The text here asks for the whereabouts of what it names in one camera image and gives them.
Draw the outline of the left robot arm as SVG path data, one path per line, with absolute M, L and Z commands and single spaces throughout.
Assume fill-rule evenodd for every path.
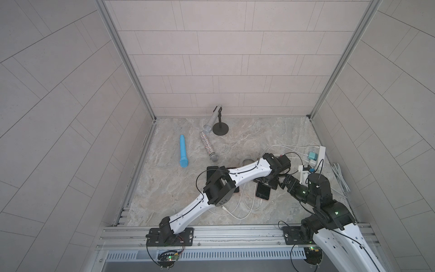
M 239 168 L 228 169 L 211 167 L 206 172 L 211 173 L 199 196 L 187 207 L 175 215 L 167 216 L 159 224 L 160 237 L 165 243 L 177 239 L 187 226 L 207 210 L 223 206 L 233 196 L 235 190 L 247 183 L 258 179 L 262 183 L 269 182 L 291 168 L 291 161 L 286 155 L 275 156 L 266 153 L 257 161 Z

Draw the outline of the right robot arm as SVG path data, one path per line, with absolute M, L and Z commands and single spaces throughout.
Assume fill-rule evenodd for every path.
M 333 198 L 329 180 L 311 173 L 306 182 L 286 175 L 280 186 L 313 208 L 301 221 L 301 238 L 314 242 L 340 272 L 384 272 L 349 209 Z

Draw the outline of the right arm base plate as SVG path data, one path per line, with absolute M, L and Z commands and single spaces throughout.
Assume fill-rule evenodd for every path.
M 286 245 L 313 244 L 313 232 L 306 227 L 281 227 Z

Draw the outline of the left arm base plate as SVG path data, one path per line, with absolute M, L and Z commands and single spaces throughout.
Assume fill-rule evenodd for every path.
M 152 228 L 146 235 L 148 247 L 190 247 L 193 244 L 194 228 L 186 228 L 178 234 L 169 233 L 160 228 Z

